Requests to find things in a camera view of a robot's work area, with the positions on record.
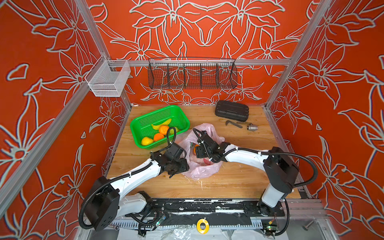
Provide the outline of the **pink plastic bag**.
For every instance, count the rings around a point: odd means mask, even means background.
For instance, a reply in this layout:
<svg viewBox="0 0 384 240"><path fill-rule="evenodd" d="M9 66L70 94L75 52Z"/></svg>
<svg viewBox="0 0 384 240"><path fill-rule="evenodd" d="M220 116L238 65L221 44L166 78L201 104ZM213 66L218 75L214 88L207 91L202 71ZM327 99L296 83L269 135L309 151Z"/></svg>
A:
<svg viewBox="0 0 384 240"><path fill-rule="evenodd" d="M214 163L211 161L211 155L206 153L208 147L201 147L198 143L198 136L201 134L208 134L208 136L217 144L225 141L224 137L220 137L214 125L209 123L203 123L195 126L198 132L195 133L192 130L188 130L177 136L176 143L181 146L186 152L186 159L189 166L187 172L182 173L185 177L200 180L209 178L212 175L219 172L222 163Z"/></svg>

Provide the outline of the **orange fruit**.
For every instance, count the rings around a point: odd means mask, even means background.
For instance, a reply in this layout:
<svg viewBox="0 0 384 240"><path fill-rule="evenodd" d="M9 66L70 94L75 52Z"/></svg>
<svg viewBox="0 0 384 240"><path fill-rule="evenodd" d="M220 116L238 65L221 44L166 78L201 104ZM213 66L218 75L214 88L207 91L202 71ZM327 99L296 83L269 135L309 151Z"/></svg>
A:
<svg viewBox="0 0 384 240"><path fill-rule="evenodd" d="M162 140L164 137L165 137L165 136L164 136L163 134L161 134L161 133L157 133L157 134L154 135L153 140L154 140L155 142L157 142L157 141L159 141L159 140Z"/></svg>
<svg viewBox="0 0 384 240"><path fill-rule="evenodd" d="M196 145L193 152L195 156L199 157L201 155L201 146Z"/></svg>
<svg viewBox="0 0 384 240"><path fill-rule="evenodd" d="M169 129L168 125L160 125L159 133L165 136L168 132L168 129Z"/></svg>

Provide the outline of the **green fruit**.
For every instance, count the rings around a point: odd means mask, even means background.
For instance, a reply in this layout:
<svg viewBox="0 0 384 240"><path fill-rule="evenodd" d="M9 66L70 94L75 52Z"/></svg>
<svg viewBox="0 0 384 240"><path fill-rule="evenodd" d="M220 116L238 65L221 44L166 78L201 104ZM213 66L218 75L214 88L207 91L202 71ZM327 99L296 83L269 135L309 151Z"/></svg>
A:
<svg viewBox="0 0 384 240"><path fill-rule="evenodd" d="M170 133L171 135L174 133L178 133L180 130L177 127L170 127Z"/></svg>

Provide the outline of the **yellow orange mango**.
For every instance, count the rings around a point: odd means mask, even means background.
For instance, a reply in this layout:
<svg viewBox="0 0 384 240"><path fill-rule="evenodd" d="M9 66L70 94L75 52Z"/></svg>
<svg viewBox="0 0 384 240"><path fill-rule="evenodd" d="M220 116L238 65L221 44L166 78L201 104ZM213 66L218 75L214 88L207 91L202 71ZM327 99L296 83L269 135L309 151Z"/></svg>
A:
<svg viewBox="0 0 384 240"><path fill-rule="evenodd" d="M152 143L154 143L154 140L149 138L149 137L144 137L141 140L141 145L142 146L148 146L148 145L151 145Z"/></svg>

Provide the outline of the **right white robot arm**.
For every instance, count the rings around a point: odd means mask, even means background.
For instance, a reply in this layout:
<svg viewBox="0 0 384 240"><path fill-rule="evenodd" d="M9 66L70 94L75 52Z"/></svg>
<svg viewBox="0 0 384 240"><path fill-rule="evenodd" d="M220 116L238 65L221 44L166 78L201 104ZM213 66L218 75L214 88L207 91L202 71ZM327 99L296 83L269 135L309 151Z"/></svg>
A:
<svg viewBox="0 0 384 240"><path fill-rule="evenodd" d="M306 157L283 152L278 147L261 151L241 148L227 142L218 144L206 131L193 128L193 132L198 138L196 148L198 158L207 158L213 163L240 163L263 170L267 174L270 183L258 202L258 208L264 215L268 215L268 211L273 210L294 188L309 185L318 177L315 163ZM308 180L296 183L300 169L291 157L301 159L312 167L313 175Z"/></svg>

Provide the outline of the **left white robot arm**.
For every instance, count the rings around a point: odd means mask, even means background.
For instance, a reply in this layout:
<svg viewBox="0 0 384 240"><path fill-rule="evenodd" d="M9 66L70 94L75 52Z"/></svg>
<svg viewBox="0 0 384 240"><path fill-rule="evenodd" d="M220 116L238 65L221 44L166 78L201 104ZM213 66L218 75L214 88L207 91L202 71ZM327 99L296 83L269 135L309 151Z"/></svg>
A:
<svg viewBox="0 0 384 240"><path fill-rule="evenodd" d="M145 162L123 175L112 179L98 178L81 205L78 215L80 227L101 231L116 217L140 213L147 204L147 198L142 194L128 194L163 172L167 172L170 178L187 172L186 156L185 150L151 152Z"/></svg>

